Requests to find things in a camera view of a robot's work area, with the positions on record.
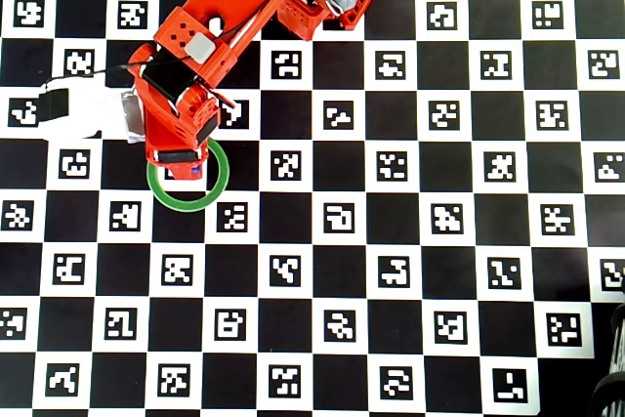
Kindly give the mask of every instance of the white square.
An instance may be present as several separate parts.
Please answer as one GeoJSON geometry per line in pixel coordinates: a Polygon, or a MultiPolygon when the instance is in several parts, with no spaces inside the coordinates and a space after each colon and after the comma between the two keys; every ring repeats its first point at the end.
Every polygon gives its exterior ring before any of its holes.
{"type": "Polygon", "coordinates": [[[312,298],[313,247],[309,244],[259,244],[259,298],[312,298]]]}
{"type": "Polygon", "coordinates": [[[42,297],[95,297],[98,243],[43,243],[42,297]]]}
{"type": "Polygon", "coordinates": [[[578,39],[575,42],[577,56],[577,89],[580,91],[620,91],[625,88],[625,39],[578,39]],[[590,61],[599,61],[604,67],[595,68],[590,61]],[[617,61],[618,78],[602,78],[606,69],[617,61]]]}
{"type": "Polygon", "coordinates": [[[481,356],[479,358],[479,375],[481,381],[481,410],[489,414],[502,415],[537,415],[540,412],[540,394],[538,388],[538,359],[521,356],[481,356]],[[512,396],[508,390],[495,393],[493,369],[523,370],[526,387],[515,387],[511,383],[512,396]],[[525,402],[506,402],[507,398],[519,398],[525,402]]]}
{"type": "Polygon", "coordinates": [[[37,103],[40,88],[0,87],[0,134],[6,139],[41,139],[37,123],[37,103]],[[28,107],[10,109],[10,99],[32,99],[28,107]],[[21,123],[19,127],[9,127],[9,119],[21,123]]]}
{"type": "Polygon", "coordinates": [[[312,42],[297,40],[261,42],[261,90],[308,91],[312,88],[312,42]]]}
{"type": "Polygon", "coordinates": [[[258,192],[226,190],[217,202],[209,205],[205,210],[206,242],[211,244],[258,244],[259,210],[260,195],[258,192]],[[245,230],[239,227],[239,214],[245,214],[245,230]]]}
{"type": "Polygon", "coordinates": [[[582,142],[582,174],[586,194],[625,193],[625,162],[623,142],[582,142]],[[595,162],[595,154],[601,162],[595,162]]]}
{"type": "Polygon", "coordinates": [[[106,0],[106,39],[151,41],[159,26],[159,8],[160,0],[106,0]]]}
{"type": "Polygon", "coordinates": [[[151,243],[149,296],[203,298],[205,258],[203,243],[151,243]]]}
{"type": "Polygon", "coordinates": [[[470,142],[471,91],[418,91],[417,127],[421,142],[470,142]]]}
{"type": "Polygon", "coordinates": [[[522,91],[523,75],[523,44],[522,41],[500,39],[469,42],[469,75],[471,90],[490,91],[522,91]],[[485,61],[482,77],[482,60],[485,61]]]}
{"type": "Polygon", "coordinates": [[[148,297],[96,297],[94,303],[93,352],[147,352],[149,329],[148,297]],[[120,310],[108,312],[107,309],[120,310]],[[121,310],[136,310],[125,314],[121,310]],[[121,331],[111,331],[105,326],[120,325],[121,331]]]}
{"type": "Polygon", "coordinates": [[[471,192],[421,192],[419,194],[421,245],[475,246],[475,207],[471,192]]]}
{"type": "Polygon", "coordinates": [[[625,248],[588,248],[588,279],[593,303],[622,303],[625,248]]]}
{"type": "Polygon", "coordinates": [[[261,91],[222,90],[219,93],[236,104],[230,109],[222,107],[222,124],[215,129],[212,138],[221,141],[258,141],[261,139],[261,91]]]}
{"type": "Polygon", "coordinates": [[[531,193],[528,196],[528,202],[529,239],[533,247],[585,248],[588,246],[584,194],[531,193]],[[554,206],[561,206],[561,215],[557,213],[554,206]],[[564,219],[570,219],[566,214],[568,206],[572,206],[573,209],[572,222],[575,234],[566,234],[567,225],[570,225],[570,221],[564,219]],[[548,222],[544,221],[546,217],[549,217],[548,222]],[[546,234],[543,234],[543,223],[545,227],[549,227],[549,231],[545,230],[546,234]]]}
{"type": "Polygon", "coordinates": [[[313,141],[263,140],[260,153],[260,191],[313,192],[313,141]]]}
{"type": "Polygon", "coordinates": [[[368,244],[366,256],[368,299],[421,300],[419,246],[368,244]]]}
{"type": "Polygon", "coordinates": [[[369,350],[367,331],[366,299],[312,299],[314,354],[367,354],[369,350]]]}
{"type": "Polygon", "coordinates": [[[367,91],[416,91],[417,44],[414,41],[366,41],[364,87],[367,91]]]}
{"type": "Polygon", "coordinates": [[[474,193],[524,194],[529,191],[525,142],[473,142],[472,154],[474,193]]]}
{"type": "MultiPolygon", "coordinates": [[[[200,352],[148,352],[146,409],[199,409],[202,406],[202,368],[203,356],[200,352]],[[158,395],[159,390],[162,390],[161,380],[164,378],[159,376],[159,365],[172,365],[170,368],[161,368],[161,374],[168,371],[173,374],[180,373],[179,379],[172,379],[171,384],[180,389],[181,393],[188,393],[188,397],[158,395]],[[188,373],[181,373],[183,371],[181,368],[186,368],[188,373]]],[[[171,393],[172,388],[166,388],[166,390],[171,393]]]]}
{"type": "MultiPolygon", "coordinates": [[[[46,190],[45,189],[0,189],[0,207],[4,207],[5,201],[24,201],[32,202],[32,229],[17,230],[17,229],[0,229],[0,243],[30,243],[30,242],[42,242],[44,237],[44,230],[46,224],[46,190]]],[[[21,215],[21,209],[19,204],[13,208],[10,204],[9,211],[7,213],[0,213],[0,217],[4,217],[2,222],[14,223],[18,218],[12,218],[14,215],[18,217],[21,215]]]]}
{"type": "Polygon", "coordinates": [[[257,409],[313,410],[312,354],[257,354],[256,373],[257,409]],[[281,393],[286,395],[292,393],[299,397],[271,396],[271,380],[281,381],[282,384],[278,388],[281,393]]]}
{"type": "Polygon", "coordinates": [[[521,36],[532,41],[574,41],[575,0],[521,0],[521,36]],[[563,28],[556,28],[560,20],[563,28]]]}
{"type": "Polygon", "coordinates": [[[258,298],[204,298],[202,351],[255,354],[258,351],[258,298]]]}
{"type": "Polygon", "coordinates": [[[419,192],[418,142],[366,141],[364,158],[367,192],[419,192]]]}
{"type": "Polygon", "coordinates": [[[577,90],[525,90],[525,139],[528,142],[579,142],[577,90]]]}
{"type": "Polygon", "coordinates": [[[2,12],[3,38],[55,37],[57,0],[3,0],[2,12]]]}
{"type": "Polygon", "coordinates": [[[421,305],[423,355],[479,356],[477,301],[423,300],[421,305]]]}
{"type": "Polygon", "coordinates": [[[103,87],[106,75],[98,70],[106,69],[106,40],[94,38],[56,38],[52,56],[53,77],[82,77],[91,86],[103,87]]]}
{"type": "Polygon", "coordinates": [[[313,192],[312,244],[366,244],[366,194],[313,192]]]}
{"type": "Polygon", "coordinates": [[[531,248],[476,246],[476,281],[480,301],[533,301],[531,248]]]}
{"type": "Polygon", "coordinates": [[[32,393],[33,409],[88,409],[91,394],[91,352],[37,352],[35,357],[34,388],[32,393]],[[66,375],[69,379],[64,380],[62,375],[55,374],[57,379],[53,381],[51,390],[58,387],[69,388],[73,385],[77,396],[46,396],[50,389],[47,379],[49,364],[78,365],[68,366],[66,371],[73,373],[66,375]],[[78,387],[75,388],[75,377],[78,377],[78,387]]]}
{"type": "Polygon", "coordinates": [[[367,358],[367,374],[371,412],[425,412],[426,387],[422,355],[371,354],[367,358]],[[381,383],[383,376],[386,382],[381,383]],[[412,399],[393,399],[402,391],[412,392],[412,399]]]}
{"type": "Polygon", "coordinates": [[[48,190],[100,190],[102,140],[48,142],[48,190]]]}
{"type": "Polygon", "coordinates": [[[469,0],[417,0],[419,41],[469,41],[469,0]]]}
{"type": "Polygon", "coordinates": [[[312,139],[364,141],[364,104],[363,90],[312,90],[312,139]]]}
{"type": "Polygon", "coordinates": [[[26,316],[16,314],[15,317],[0,314],[0,323],[6,327],[0,331],[0,349],[2,352],[37,352],[39,328],[39,297],[10,296],[0,297],[0,311],[11,308],[26,308],[26,316]]]}
{"type": "Polygon", "coordinates": [[[593,342],[593,312],[590,303],[585,302],[534,302],[534,327],[536,331],[536,352],[538,358],[594,358],[595,346],[593,342]],[[575,322],[581,328],[575,340],[581,339],[581,347],[558,345],[549,342],[548,334],[552,337],[559,332],[560,324],[547,326],[547,315],[554,313],[575,314],[575,322]]]}
{"type": "Polygon", "coordinates": [[[153,202],[151,190],[101,190],[98,210],[98,242],[150,243],[152,241],[153,202]],[[119,205],[119,211],[111,214],[111,204],[119,205]],[[124,228],[127,231],[115,230],[124,228]]]}

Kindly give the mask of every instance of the checkerboard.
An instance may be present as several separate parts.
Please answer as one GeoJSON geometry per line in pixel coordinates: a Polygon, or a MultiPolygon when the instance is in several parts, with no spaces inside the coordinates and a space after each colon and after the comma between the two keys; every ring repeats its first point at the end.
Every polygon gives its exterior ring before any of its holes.
{"type": "Polygon", "coordinates": [[[180,214],[129,74],[84,79],[92,139],[41,140],[37,97],[184,1],[0,2],[0,416],[580,415],[623,298],[623,0],[273,20],[222,84],[228,190],[180,214]]]}

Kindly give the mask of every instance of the checkerboard mat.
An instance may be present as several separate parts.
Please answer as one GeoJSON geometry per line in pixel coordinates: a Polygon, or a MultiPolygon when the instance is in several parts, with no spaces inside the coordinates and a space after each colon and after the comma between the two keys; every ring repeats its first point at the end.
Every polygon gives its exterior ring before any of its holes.
{"type": "Polygon", "coordinates": [[[184,1],[0,0],[0,416],[579,415],[623,298],[623,0],[272,20],[222,84],[229,188],[179,214],[117,100],[48,143],[37,96],[184,1]]]}

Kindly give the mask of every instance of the green ring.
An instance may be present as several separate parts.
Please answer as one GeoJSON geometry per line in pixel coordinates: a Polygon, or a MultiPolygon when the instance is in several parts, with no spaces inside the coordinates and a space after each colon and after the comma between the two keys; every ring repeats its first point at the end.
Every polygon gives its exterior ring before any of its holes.
{"type": "Polygon", "coordinates": [[[149,185],[149,188],[152,189],[152,192],[154,192],[154,197],[156,197],[161,204],[178,212],[198,212],[200,210],[204,210],[210,204],[215,202],[220,195],[222,195],[224,190],[226,190],[226,186],[228,185],[230,178],[228,158],[226,157],[226,153],[224,152],[222,146],[212,139],[209,139],[208,141],[208,148],[217,158],[217,163],[219,164],[219,174],[217,176],[217,182],[211,191],[204,197],[200,197],[196,200],[180,200],[165,192],[163,187],[158,182],[157,167],[150,162],[147,163],[147,184],[149,185]]]}

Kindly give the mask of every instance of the green circle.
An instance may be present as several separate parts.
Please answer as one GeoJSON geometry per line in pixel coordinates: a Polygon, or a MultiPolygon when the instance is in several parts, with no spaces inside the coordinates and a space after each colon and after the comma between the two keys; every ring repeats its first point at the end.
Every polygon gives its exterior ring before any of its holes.
{"type": "Polygon", "coordinates": [[[228,185],[230,178],[228,158],[226,157],[226,153],[224,152],[222,146],[212,139],[209,139],[208,147],[217,158],[217,163],[219,164],[219,174],[217,176],[217,182],[211,191],[204,197],[200,197],[197,200],[180,200],[169,195],[165,192],[165,190],[163,190],[163,187],[158,182],[157,167],[150,162],[147,163],[147,184],[149,185],[149,188],[152,189],[152,192],[154,192],[154,197],[156,197],[161,204],[178,212],[198,212],[200,210],[204,210],[210,204],[215,202],[220,195],[222,195],[224,190],[226,190],[226,186],[228,185]]]}

